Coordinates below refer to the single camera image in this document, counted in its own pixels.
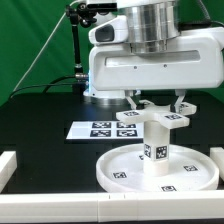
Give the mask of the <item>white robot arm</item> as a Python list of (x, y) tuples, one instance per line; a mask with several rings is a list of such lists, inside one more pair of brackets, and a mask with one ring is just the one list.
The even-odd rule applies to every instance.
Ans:
[(129, 100), (139, 90), (175, 90), (177, 113), (195, 108), (188, 89), (224, 81), (224, 28), (181, 31), (178, 0), (86, 0), (91, 12), (119, 15), (89, 32), (88, 95), (103, 102)]

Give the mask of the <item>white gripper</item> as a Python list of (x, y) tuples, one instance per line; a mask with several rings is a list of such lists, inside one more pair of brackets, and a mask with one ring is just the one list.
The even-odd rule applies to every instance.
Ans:
[(173, 111), (181, 113), (185, 89), (216, 88), (224, 81), (224, 28), (188, 30), (167, 43), (167, 50), (137, 55), (127, 44), (94, 47), (90, 83), (97, 90), (126, 90), (132, 110), (140, 90), (176, 89)]

